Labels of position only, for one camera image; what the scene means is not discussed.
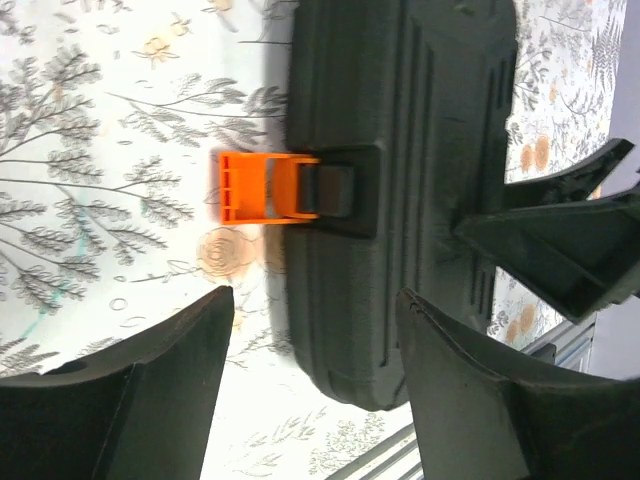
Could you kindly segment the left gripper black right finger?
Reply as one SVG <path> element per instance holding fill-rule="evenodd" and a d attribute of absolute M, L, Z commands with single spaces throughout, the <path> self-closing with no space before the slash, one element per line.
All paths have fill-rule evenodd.
<path fill-rule="evenodd" d="M 487 479 L 638 478 L 638 380 L 546 363 L 452 319 L 410 289 L 397 296 L 396 322 L 410 404 L 423 385 L 429 393 L 454 392 L 446 382 L 462 375 L 443 372 L 447 353 L 509 388 L 501 400 L 528 474 L 493 470 Z"/>

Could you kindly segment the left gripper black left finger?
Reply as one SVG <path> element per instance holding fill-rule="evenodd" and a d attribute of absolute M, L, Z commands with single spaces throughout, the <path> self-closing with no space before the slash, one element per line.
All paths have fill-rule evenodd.
<path fill-rule="evenodd" d="M 97 353 L 2 379 L 2 478 L 199 478 L 233 317 L 219 287 Z"/>

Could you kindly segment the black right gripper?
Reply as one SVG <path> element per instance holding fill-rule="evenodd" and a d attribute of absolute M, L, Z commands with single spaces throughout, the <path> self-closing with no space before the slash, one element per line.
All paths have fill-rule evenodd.
<path fill-rule="evenodd" d="M 639 294 L 639 187 L 586 200 L 633 150 L 612 138 L 560 172 L 506 184 L 455 235 L 573 323 Z"/>

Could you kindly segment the black plastic tool case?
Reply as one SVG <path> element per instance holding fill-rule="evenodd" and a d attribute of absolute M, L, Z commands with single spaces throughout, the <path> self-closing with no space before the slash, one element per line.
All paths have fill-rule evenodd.
<path fill-rule="evenodd" d="M 302 1 L 286 145 L 314 156 L 284 231 L 291 344 L 328 397 L 408 399 L 395 322 L 409 288 L 485 331 L 495 266 L 455 235 L 502 204 L 517 57 L 510 1 Z"/>

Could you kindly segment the orange case latch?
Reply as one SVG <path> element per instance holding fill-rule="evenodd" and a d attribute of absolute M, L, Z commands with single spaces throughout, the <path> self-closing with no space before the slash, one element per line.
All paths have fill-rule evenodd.
<path fill-rule="evenodd" d="M 220 152 L 220 221 L 285 225 L 318 219 L 319 166 L 319 159 L 305 154 Z"/>

